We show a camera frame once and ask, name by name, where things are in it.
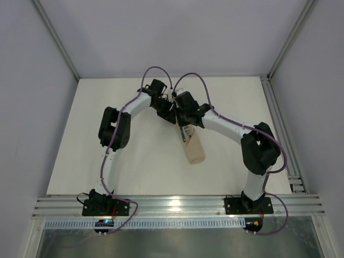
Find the beige cloth napkin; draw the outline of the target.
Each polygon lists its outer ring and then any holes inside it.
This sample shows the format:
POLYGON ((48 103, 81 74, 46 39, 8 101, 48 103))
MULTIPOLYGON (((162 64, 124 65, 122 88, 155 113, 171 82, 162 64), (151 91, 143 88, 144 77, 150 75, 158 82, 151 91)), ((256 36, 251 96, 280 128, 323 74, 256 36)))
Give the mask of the beige cloth napkin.
POLYGON ((188 127, 191 127, 193 129, 193 135, 191 138, 189 138, 189 136, 186 133, 187 140, 186 140, 186 142, 183 142, 182 138, 181 138, 180 128, 176 124, 175 128, 176 128, 177 136, 178 136, 180 143, 184 149, 184 152, 185 152, 185 155, 188 159, 188 162, 190 164, 201 163, 205 159, 205 152, 203 150, 200 138, 199 138, 198 133, 197 133, 197 131, 193 125, 185 126, 184 130, 186 130, 188 127))

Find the green handled knife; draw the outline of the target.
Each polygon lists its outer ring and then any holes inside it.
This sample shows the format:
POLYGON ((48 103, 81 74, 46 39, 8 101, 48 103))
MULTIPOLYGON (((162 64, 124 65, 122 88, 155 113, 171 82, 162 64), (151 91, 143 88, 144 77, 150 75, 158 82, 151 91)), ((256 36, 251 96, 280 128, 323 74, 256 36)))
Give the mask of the green handled knife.
POLYGON ((181 133, 181 138, 183 142, 186 142, 187 138, 186 138, 186 131, 184 130, 183 126, 180 126, 180 133, 181 133))

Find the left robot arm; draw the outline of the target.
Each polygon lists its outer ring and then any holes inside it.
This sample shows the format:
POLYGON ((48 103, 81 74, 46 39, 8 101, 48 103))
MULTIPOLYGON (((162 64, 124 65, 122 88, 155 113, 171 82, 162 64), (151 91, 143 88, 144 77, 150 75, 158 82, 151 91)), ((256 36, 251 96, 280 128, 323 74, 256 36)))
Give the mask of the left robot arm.
POLYGON ((105 192, 97 193, 95 189, 91 190, 88 194, 89 198, 84 202, 86 209, 99 209, 105 214, 117 202, 127 206, 132 202, 115 196, 114 191, 107 187, 105 180, 110 177, 111 172, 108 171, 107 175, 104 175, 104 167, 110 156, 118 155, 120 150, 126 147, 130 139, 131 120, 146 108, 153 108, 158 117, 173 125, 176 124, 174 105, 164 98, 166 89, 167 86, 162 81, 153 79, 151 84, 142 86, 138 94, 122 108, 107 107, 104 110, 98 138, 105 148, 100 172, 100 186, 105 192))

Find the green handled fork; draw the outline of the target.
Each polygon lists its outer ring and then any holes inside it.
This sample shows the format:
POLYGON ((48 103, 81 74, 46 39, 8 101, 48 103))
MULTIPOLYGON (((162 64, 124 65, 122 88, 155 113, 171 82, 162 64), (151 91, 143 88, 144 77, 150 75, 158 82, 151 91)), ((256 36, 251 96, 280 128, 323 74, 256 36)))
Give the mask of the green handled fork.
POLYGON ((185 131, 187 135, 189 136, 189 138, 191 138, 194 133, 194 130, 191 127, 188 127, 185 131))

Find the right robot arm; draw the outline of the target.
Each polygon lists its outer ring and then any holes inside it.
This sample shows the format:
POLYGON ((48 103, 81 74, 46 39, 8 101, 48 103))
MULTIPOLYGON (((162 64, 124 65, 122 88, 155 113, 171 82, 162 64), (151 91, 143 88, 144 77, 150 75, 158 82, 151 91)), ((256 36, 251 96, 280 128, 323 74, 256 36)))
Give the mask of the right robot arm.
POLYGON ((268 174, 277 162, 281 150, 268 124, 254 126, 230 120, 214 111, 210 104, 199 105, 188 91, 172 94, 177 122, 215 131, 241 147, 242 159, 248 170, 246 185, 239 197, 224 199, 227 215, 273 213, 271 199, 266 196, 268 174))

